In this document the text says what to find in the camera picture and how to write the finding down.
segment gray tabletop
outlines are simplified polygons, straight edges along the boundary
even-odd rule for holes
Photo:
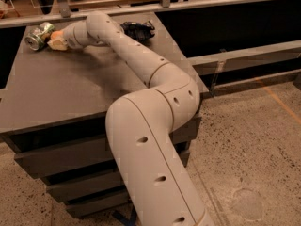
[[[145,45],[187,71],[197,80],[201,90],[205,88],[155,14],[150,12],[113,19],[120,24],[151,20],[156,35]],[[55,26],[60,29],[66,25]],[[23,40],[0,103],[0,133],[20,133],[105,114],[118,97],[144,88],[109,47],[89,46],[67,52],[52,51],[47,47],[34,52]]]

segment concrete floor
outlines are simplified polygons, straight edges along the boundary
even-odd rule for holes
[[[264,83],[220,89],[203,102],[188,171],[216,226],[301,225],[301,91],[291,81]],[[134,225],[113,217],[129,218],[131,205],[72,218],[5,143],[0,175],[1,226]]]

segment can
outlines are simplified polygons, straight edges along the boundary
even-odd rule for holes
[[[42,49],[47,41],[50,39],[51,34],[55,31],[55,26],[48,22],[44,22],[38,27],[33,28],[24,38],[25,43],[29,45],[32,50]]]

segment orange line on floor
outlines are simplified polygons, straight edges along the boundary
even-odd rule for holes
[[[265,89],[266,92],[272,96],[275,101],[282,106],[283,109],[286,110],[286,112],[289,113],[289,115],[291,115],[299,124],[301,124],[301,118],[299,118],[287,105],[285,105],[271,89],[269,89],[259,78],[255,78],[255,80]]]

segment robotic arm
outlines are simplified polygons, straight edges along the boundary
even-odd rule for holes
[[[142,224],[214,225],[169,138],[198,109],[195,81],[99,11],[64,28],[63,37],[71,48],[111,46],[148,87],[117,99],[106,116],[111,151]]]

